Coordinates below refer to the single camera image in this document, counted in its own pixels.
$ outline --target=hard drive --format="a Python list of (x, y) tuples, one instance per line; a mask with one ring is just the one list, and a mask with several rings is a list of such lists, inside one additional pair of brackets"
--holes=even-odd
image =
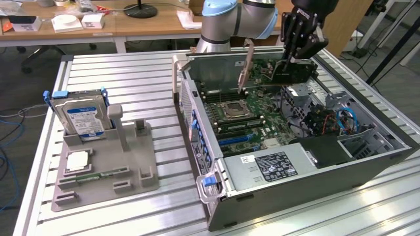
[(105, 138), (105, 130), (113, 125), (107, 116), (107, 90), (56, 91), (44, 101), (52, 107), (63, 123), (65, 135), (77, 134), (83, 141)]

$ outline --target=desk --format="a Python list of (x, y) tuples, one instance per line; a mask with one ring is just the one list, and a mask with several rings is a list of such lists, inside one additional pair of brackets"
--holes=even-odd
[[(93, 1), (96, 5), (112, 9), (123, 9), (127, 5), (133, 4), (133, 0), (99, 0)], [(176, 0), (159, 0), (159, 3), (172, 3), (180, 7), (188, 6)], [(276, 3), (279, 11), (289, 11), (292, 3), (289, 0), (280, 0)], [(153, 4), (157, 8), (157, 16), (149, 19), (136, 19), (127, 16), (121, 11), (104, 17), (105, 25), (103, 29), (84, 29), (80, 31), (55, 33), (52, 23), (44, 21), (40, 31), (37, 32), (4, 32), (0, 36), (0, 47), (12, 46), (39, 46), (59, 45), (75, 43), (99, 43), (115, 42), (117, 52), (125, 53), (125, 42), (135, 40), (159, 40), (159, 39), (181, 39), (199, 38), (200, 30), (187, 30), (183, 28), (176, 11), (183, 10), (180, 7), (164, 4)], [(64, 7), (40, 7), (36, 2), (24, 2), (23, 9), (28, 15), (37, 15), (44, 19), (51, 19), (56, 11), (63, 11)], [(272, 34), (280, 34), (281, 17), (279, 18), (275, 31)]]
[[(280, 47), (256, 47), (256, 50)], [(111, 104), (121, 104), (123, 122), (144, 118), (152, 126), (160, 188), (71, 210), (52, 212), (51, 200), (63, 147), (63, 125), (48, 110), (15, 236), (216, 236), (216, 235), (415, 235), (420, 229), (420, 152), (368, 183), (216, 232), (207, 231), (203, 205), (187, 158), (172, 100), (176, 53), (75, 56), (63, 61), (53, 90), (104, 86)], [(403, 131), (420, 142), (420, 128), (325, 51), (319, 56), (371, 100)], [(319, 68), (332, 93), (341, 86)]]

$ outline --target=aluminum extrusion table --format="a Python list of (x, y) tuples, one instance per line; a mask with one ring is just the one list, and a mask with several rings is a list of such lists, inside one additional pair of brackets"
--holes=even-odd
[[(171, 93), (171, 58), (185, 52), (75, 56), (61, 62), (55, 90), (76, 91), (104, 86), (109, 102), (123, 106), (123, 121), (145, 118), (151, 123), (161, 187), (131, 197), (52, 212), (63, 126), (49, 110), (13, 235), (420, 234), (420, 152), (359, 188), (232, 228), (207, 231)], [(415, 123), (328, 52), (323, 51), (320, 56), (420, 142), (420, 128)], [(325, 86), (339, 92), (340, 86), (329, 75), (321, 69), (319, 73)]]

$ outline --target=lamp base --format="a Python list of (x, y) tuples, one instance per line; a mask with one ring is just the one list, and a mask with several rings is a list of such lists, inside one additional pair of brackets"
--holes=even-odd
[(124, 7), (124, 13), (133, 18), (151, 18), (157, 15), (157, 9), (147, 4), (143, 4), (140, 9), (137, 4), (132, 4)]

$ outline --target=cpu socket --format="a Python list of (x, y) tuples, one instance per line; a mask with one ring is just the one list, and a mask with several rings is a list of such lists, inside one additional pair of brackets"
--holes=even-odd
[(245, 118), (251, 115), (247, 103), (243, 100), (221, 103), (221, 108), (228, 119)]

